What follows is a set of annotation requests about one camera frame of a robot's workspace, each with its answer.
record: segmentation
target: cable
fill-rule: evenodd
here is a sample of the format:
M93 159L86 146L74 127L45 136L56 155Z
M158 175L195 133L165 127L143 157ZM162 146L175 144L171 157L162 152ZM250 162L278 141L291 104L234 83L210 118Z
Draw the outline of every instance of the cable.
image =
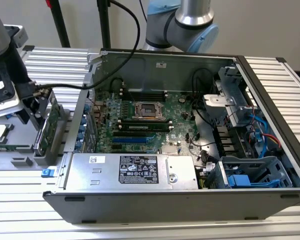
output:
M65 83L56 83L56 84L45 84L45 85L39 85L38 89L49 89L49 88L71 88L71 89L79 89L79 90L89 90L89 89L94 89L95 87L97 87L98 85L100 85L101 83L103 83L105 80L107 80L109 77L111 77L113 74L115 74L117 71L119 71L134 55L138 44L139 44L139 40L140 40L140 24L139 21L136 17L136 15L126 6L122 5L121 3L115 1L115 0L109 0L110 3L116 5L117 7L125 10L128 14L130 14L136 24L136 28L137 28L137 36L136 36L136 41L134 44L133 49L131 50L130 54L128 55L128 57L121 63L119 64L119 66L117 66L114 70L112 70L111 72L109 72L107 75L105 75L104 77L102 77L99 81L97 81L96 83L90 85L90 86L76 86L76 85L71 85L71 84L65 84Z
M145 14L144 6L142 5L142 1L139 0L139 3L140 3L140 7L141 7L141 10L142 10L143 16L144 16L144 20L145 20L145 22L147 22L147 17L146 17L146 14Z
M225 126L225 125L228 123L230 117L231 117L233 114L235 114L236 112L238 112L238 111L240 111L240 110L241 110L241 109L239 108L239 109L235 110L233 113L231 113L231 114L224 120L223 126Z
M251 133L254 133L254 131L252 131L252 130L246 131L245 134L244 134L244 136L243 136L243 140L244 140L244 143L245 143L245 145L246 145L246 147L248 149L247 152L249 153L249 151L250 151L252 157L255 159L256 158L255 152L254 152L253 148L251 147L250 143L247 140L248 135L250 135Z
M199 134L199 132L198 132L197 134L193 135L193 137L190 139L190 144L192 144L192 145L194 145L194 146L196 146L196 147L205 147L205 146L208 146L208 145L211 145L211 144L215 144L215 143L216 143L216 142L214 141L214 142L209 142L209 143L204 144L204 145L197 145L197 144L195 144L193 141L194 141L195 136L198 135L198 134Z
M87 99L88 99L94 106L96 106L96 107L98 108L98 111L99 111L99 113L101 114L101 110L100 110L99 106L98 106L94 101L92 101L90 98L87 97Z
M206 120L206 119L204 118L204 116L202 116L201 113L198 111L198 102L199 102L199 100L197 100L197 101L195 102L195 110L196 110L196 113L200 116L200 118L201 118L205 123L209 124L209 125L214 129L215 126L213 126L208 120Z
M124 80L120 76L112 78L110 81L109 93L112 92L112 84L114 83L115 80L120 80L122 83L124 82Z
M273 136L273 135L271 135L271 134L267 134L267 133L262 133L261 135L270 138L270 139L273 140L276 144L279 145L279 146L278 146L279 148L281 148L281 143L280 143L279 139L276 138L275 136Z
M192 87L192 94L194 95L195 94L195 83L194 83L194 81L195 81L195 75L196 75L196 73L198 72L198 71L200 71L200 70L206 70L210 75L211 75L211 77L212 77L212 87L213 87L213 89L215 89L215 78L214 78L214 74L208 69L208 68L206 68L206 67L200 67L200 68L197 68L193 73L192 73L192 75L191 75L191 87Z
M249 117L252 118L252 119L257 120L257 121L260 122L260 123L262 123L262 124L264 125L265 132L266 132L266 133L268 132L268 124L267 124L266 121L263 121L260 117L258 117L258 116L256 116L256 115L253 115L253 114L250 114ZM265 137L265 138L264 138L264 143L263 143L262 152L260 153L260 155L259 155L259 157L258 157L259 159L261 159L261 158L264 157L264 155L265 155L265 153L266 153L266 151L267 151L267 143L268 143L268 141L267 141L267 138Z

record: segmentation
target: black pcie slot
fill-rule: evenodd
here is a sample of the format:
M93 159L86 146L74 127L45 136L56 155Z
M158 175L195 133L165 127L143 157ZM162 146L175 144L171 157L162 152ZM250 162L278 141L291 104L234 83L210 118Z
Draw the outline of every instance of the black pcie slot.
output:
M142 137L147 135L143 132L130 132L130 131L115 131L112 133L114 137Z
M123 101L140 101L140 102L165 102L165 93L147 93L147 92L124 92Z

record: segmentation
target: warning label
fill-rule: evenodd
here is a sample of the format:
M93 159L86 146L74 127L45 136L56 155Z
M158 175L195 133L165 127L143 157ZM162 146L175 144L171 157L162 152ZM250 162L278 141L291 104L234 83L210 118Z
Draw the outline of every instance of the warning label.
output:
M119 182L121 184L158 184L156 156L120 156Z

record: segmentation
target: green circuit board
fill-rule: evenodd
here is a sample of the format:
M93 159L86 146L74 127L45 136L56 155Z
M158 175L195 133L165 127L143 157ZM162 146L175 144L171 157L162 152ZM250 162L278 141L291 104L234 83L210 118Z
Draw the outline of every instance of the green circuit board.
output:
M195 120L190 120L192 107L191 101L186 100L180 103L179 99L186 99L186 95L179 92L168 92L165 102L158 102L161 107L162 118L172 121L173 129L169 132L140 132L146 134L147 143L113 143L114 133L120 132L118 129L118 119L125 117L133 119L135 115L136 101L122 101L117 94L107 91L97 92L97 101L105 103L105 107L98 107L100 118L108 116L106 119L97 120L97 153L147 153L157 154L162 146L177 146L178 155L189 156L198 155L198 149L190 149L186 142L186 134L192 137L197 133Z

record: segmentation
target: metal bracket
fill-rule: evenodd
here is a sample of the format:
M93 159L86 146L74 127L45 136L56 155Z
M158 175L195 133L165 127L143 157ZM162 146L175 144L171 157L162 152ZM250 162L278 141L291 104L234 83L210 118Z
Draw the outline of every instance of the metal bracket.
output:
M203 96L205 104L210 107L227 107L227 106L235 106L235 100L230 96L225 97L221 95L215 94L206 94Z

